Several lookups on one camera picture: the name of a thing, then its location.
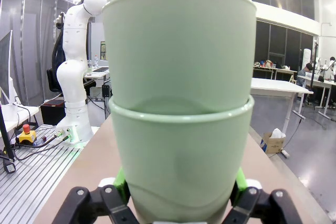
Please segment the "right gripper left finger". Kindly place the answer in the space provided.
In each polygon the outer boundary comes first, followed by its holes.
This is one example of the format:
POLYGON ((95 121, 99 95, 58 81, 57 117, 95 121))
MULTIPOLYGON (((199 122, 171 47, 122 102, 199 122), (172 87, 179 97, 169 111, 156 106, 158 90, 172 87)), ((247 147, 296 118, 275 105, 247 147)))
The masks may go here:
POLYGON ((94 223, 101 216, 109 217, 112 223, 138 223, 128 207, 130 196, 123 169, 120 169, 111 185, 93 191, 85 187, 72 188, 54 223, 94 223))

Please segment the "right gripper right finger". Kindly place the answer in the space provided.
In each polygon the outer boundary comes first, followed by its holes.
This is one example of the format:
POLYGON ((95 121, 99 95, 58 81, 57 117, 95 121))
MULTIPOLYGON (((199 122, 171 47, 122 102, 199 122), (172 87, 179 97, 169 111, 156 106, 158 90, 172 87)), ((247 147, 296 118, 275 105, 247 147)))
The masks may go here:
POLYGON ((299 213, 284 189, 266 193, 260 182, 246 179, 240 168, 230 195, 231 210, 223 223, 247 223, 256 218, 261 223, 302 223, 299 213))

